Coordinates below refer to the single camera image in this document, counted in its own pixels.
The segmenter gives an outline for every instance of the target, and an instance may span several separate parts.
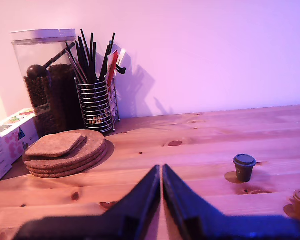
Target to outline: round cork coaster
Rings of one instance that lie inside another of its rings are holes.
[[[99,157],[104,151],[106,151],[106,148],[107,148],[107,144],[104,143],[102,145],[102,148],[100,149],[100,151],[98,151],[95,155],[89,157],[86,160],[75,163],[71,166],[59,167],[59,168],[54,168],[54,169],[36,169],[36,168],[29,167],[29,166],[27,166],[26,168],[29,171],[31,171],[32,173],[36,173],[36,174],[58,174],[58,173],[63,173],[63,172],[66,172],[66,171],[77,169],[77,168],[79,168],[83,165],[86,165],[86,164],[90,163],[91,161],[93,161],[97,157]]]
[[[105,150],[96,159],[90,161],[89,163],[87,163],[83,166],[80,166],[76,169],[72,169],[72,170],[69,170],[69,171],[64,171],[64,172],[60,172],[60,173],[53,173],[53,174],[40,174],[40,173],[32,172],[31,170],[29,172],[32,175],[36,176],[36,177],[44,178],[44,179],[62,178],[62,177],[67,177],[67,176],[70,176],[70,175],[78,174],[78,173],[80,173],[84,170],[87,170],[87,169],[93,167],[98,162],[100,162],[105,157],[105,155],[107,154],[107,150],[108,150],[108,148],[105,147]]]
[[[100,152],[105,144],[105,137],[98,131],[72,130],[69,133],[80,133],[86,139],[68,155],[60,157],[22,156],[24,164],[31,169],[53,170],[80,163]]]

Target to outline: black clip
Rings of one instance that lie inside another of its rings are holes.
[[[118,73],[124,75],[126,73],[127,68],[126,67],[120,67],[118,64],[116,65],[115,69]]]

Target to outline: black chopstick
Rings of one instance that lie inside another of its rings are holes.
[[[93,61],[93,47],[94,47],[94,33],[91,33],[91,39],[90,39],[90,56],[89,61],[90,63]]]
[[[81,34],[82,34],[82,38],[83,38],[83,43],[84,43],[84,46],[85,46],[85,50],[86,50],[86,56],[88,58],[88,62],[89,62],[89,65],[91,64],[91,61],[89,59],[90,57],[90,54],[89,54],[89,49],[88,49],[88,45],[87,45],[87,41],[86,41],[86,38],[85,38],[85,35],[84,35],[84,31],[81,29]]]
[[[97,83],[98,79],[96,76],[96,54],[97,54],[97,43],[93,43],[92,47],[92,67],[90,68],[91,75],[94,77],[94,82]]]
[[[111,47],[110,47],[110,53],[109,53],[109,54],[111,54],[112,47],[114,46],[114,42],[115,42],[115,35],[116,35],[116,33],[114,32],[114,33],[113,33],[113,35],[112,35]]]

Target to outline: wood knot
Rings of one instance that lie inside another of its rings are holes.
[[[78,201],[79,200],[79,193],[75,192],[74,194],[72,194],[71,200],[72,201]]]
[[[182,144],[182,141],[171,141],[168,143],[168,147],[180,146],[181,144]]]

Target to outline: wire mesh cup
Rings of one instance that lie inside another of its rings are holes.
[[[75,80],[85,127],[101,133],[115,131],[116,114],[112,112],[106,83],[80,84]]]

